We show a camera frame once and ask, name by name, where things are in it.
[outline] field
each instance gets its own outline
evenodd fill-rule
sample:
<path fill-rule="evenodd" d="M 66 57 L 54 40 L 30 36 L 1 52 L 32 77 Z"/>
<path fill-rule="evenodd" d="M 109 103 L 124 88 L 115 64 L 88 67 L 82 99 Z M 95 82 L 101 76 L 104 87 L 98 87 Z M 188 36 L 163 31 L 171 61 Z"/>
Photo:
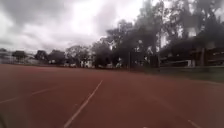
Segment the field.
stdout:
<path fill-rule="evenodd" d="M 7 128 L 223 128 L 223 108 L 224 86 L 212 82 L 0 65 Z"/>

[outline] tree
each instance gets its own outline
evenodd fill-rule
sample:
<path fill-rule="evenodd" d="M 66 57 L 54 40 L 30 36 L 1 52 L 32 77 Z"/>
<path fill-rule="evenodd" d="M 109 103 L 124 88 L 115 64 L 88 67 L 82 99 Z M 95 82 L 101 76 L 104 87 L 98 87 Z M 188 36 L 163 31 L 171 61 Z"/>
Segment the tree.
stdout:
<path fill-rule="evenodd" d="M 92 51 L 94 52 L 94 65 L 96 68 L 99 66 L 106 67 L 110 63 L 110 45 L 102 38 L 100 41 L 96 42 L 92 46 Z"/>
<path fill-rule="evenodd" d="M 46 62 L 48 60 L 47 52 L 44 50 L 38 50 L 35 59 Z"/>
<path fill-rule="evenodd" d="M 12 53 L 12 56 L 16 57 L 16 59 L 20 61 L 21 59 L 25 58 L 27 55 L 24 51 L 15 51 Z"/>
<path fill-rule="evenodd" d="M 0 52 L 7 52 L 7 50 L 4 48 L 0 48 Z"/>
<path fill-rule="evenodd" d="M 151 46 L 153 54 L 156 54 L 157 47 L 160 48 L 161 46 L 164 10 L 163 1 L 159 1 L 153 6 L 151 1 L 147 0 L 145 1 L 136 22 L 136 26 L 142 35 L 141 38 L 143 44 L 145 44 L 145 46 Z"/>
<path fill-rule="evenodd" d="M 59 51 L 59 50 L 53 50 L 48 55 L 49 61 L 51 61 L 53 64 L 61 65 L 65 62 L 65 52 Z"/>
<path fill-rule="evenodd" d="M 88 61 L 89 58 L 89 48 L 87 46 L 74 45 L 66 49 L 66 55 L 70 62 L 75 62 L 77 66 L 81 66 Z"/>
<path fill-rule="evenodd" d="M 119 59 L 123 60 L 123 65 L 128 65 L 129 53 L 137 47 L 137 38 L 134 34 L 134 26 L 130 22 L 121 20 L 117 28 L 107 31 L 109 44 L 112 46 L 111 60 L 115 66 Z"/>

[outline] cloudy sky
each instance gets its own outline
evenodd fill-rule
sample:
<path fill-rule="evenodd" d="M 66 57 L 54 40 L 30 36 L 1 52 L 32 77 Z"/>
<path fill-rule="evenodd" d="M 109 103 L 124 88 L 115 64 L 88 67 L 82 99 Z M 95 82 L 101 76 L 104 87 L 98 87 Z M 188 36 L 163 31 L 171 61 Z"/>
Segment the cloudy sky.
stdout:
<path fill-rule="evenodd" d="M 143 0 L 0 0 L 0 47 L 65 49 L 91 44 L 120 19 L 134 21 Z"/>

